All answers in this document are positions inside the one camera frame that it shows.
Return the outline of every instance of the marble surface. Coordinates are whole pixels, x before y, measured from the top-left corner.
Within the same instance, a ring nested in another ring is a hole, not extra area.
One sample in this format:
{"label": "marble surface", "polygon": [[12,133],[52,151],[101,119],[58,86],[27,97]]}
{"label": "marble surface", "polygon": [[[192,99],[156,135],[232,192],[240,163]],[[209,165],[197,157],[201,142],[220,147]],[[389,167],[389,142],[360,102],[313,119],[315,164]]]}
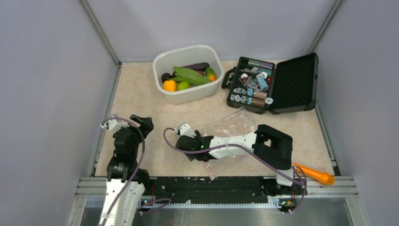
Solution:
{"label": "marble surface", "polygon": [[[236,66],[237,61],[222,61],[224,70]],[[207,163],[193,161],[182,153],[174,151],[165,143],[162,133],[166,127],[177,127],[187,122],[194,129],[202,128],[214,120],[237,111],[226,105],[228,90],[221,89],[216,94],[200,100],[173,105],[168,103],[157,89],[152,73],[152,63],[123,64],[122,72],[111,113],[129,118],[131,114],[152,117],[154,130],[145,140],[146,150],[142,169],[150,176],[273,176],[275,173],[256,159],[226,158]],[[269,112],[259,115],[247,113],[256,124],[267,124],[293,137],[292,160],[309,168],[334,174],[327,147],[315,110],[308,112],[273,115]],[[168,140],[175,144],[177,135],[167,134]],[[112,157],[113,138],[106,131],[96,176],[106,176],[106,167]]]}

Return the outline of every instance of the plastic container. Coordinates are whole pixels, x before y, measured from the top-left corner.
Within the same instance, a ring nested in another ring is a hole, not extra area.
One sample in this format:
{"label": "plastic container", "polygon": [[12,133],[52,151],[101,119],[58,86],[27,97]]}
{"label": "plastic container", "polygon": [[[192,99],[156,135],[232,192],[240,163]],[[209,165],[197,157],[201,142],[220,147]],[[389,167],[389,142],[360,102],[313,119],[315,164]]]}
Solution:
{"label": "plastic container", "polygon": [[[210,67],[215,71],[216,81],[175,92],[169,92],[163,89],[163,83],[161,81],[163,73],[172,74],[173,66],[182,67],[201,62],[209,63]],[[207,45],[189,46],[162,53],[155,58],[152,63],[152,68],[154,70],[155,83],[158,89],[165,95],[168,102],[175,105],[215,94],[224,75],[222,64],[215,50]]]}

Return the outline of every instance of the gray wall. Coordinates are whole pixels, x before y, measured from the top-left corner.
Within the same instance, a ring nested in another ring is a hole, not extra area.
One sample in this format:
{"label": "gray wall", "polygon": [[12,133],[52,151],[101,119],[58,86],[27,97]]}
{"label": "gray wall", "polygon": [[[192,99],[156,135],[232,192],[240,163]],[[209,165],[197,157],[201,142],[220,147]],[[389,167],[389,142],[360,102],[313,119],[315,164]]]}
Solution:
{"label": "gray wall", "polygon": [[372,225],[397,225],[399,1],[346,1],[316,52],[318,94]]}
{"label": "gray wall", "polygon": [[334,0],[89,0],[121,61],[190,46],[220,58],[289,58],[308,50]]}
{"label": "gray wall", "polygon": [[77,0],[0,1],[0,64],[0,225],[64,225],[116,67]]}

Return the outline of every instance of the case handle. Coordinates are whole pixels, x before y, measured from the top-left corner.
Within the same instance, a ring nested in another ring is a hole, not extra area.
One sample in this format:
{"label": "case handle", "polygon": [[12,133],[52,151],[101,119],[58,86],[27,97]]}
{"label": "case handle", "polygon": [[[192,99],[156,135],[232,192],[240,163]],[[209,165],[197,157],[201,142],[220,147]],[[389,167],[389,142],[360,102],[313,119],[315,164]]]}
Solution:
{"label": "case handle", "polygon": [[237,67],[234,67],[233,69],[228,70],[225,74],[224,74],[224,78],[222,81],[222,89],[227,88],[227,86],[230,86],[231,81],[233,80],[233,78],[229,79],[230,77],[230,73],[234,73],[236,71]]}

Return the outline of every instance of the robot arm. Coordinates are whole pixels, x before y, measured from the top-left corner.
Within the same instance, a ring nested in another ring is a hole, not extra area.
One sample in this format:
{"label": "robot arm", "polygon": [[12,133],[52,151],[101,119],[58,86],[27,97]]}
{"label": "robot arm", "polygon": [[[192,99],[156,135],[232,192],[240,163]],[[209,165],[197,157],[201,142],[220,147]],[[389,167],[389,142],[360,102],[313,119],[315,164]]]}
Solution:
{"label": "robot arm", "polygon": [[[225,156],[248,155],[246,151],[239,147],[228,146],[229,144],[237,144],[244,146],[290,178],[294,177],[291,162],[292,137],[270,126],[258,125],[255,132],[235,137],[203,137],[198,130],[193,130],[187,123],[183,123],[175,132],[179,135],[176,148],[184,151],[197,151],[226,145],[226,147],[220,147],[207,153],[186,154],[190,161],[194,159],[209,161]],[[265,144],[268,140],[271,141],[270,146]],[[293,183],[279,174],[277,174],[276,180],[278,184],[285,186],[292,186]]]}
{"label": "robot arm", "polygon": [[[138,169],[133,180],[116,199],[138,164],[136,160],[138,146],[142,142],[138,130],[146,138],[154,129],[151,117],[140,118],[132,115],[130,119],[139,123],[140,127],[130,126],[127,122],[117,119],[111,119],[102,125],[103,129],[108,128],[113,134],[115,150],[107,166],[107,193],[99,225],[103,225],[104,219],[106,219],[105,226],[132,225],[136,209],[140,206],[141,196],[150,178],[146,170]],[[107,214],[115,200],[114,207]]]}

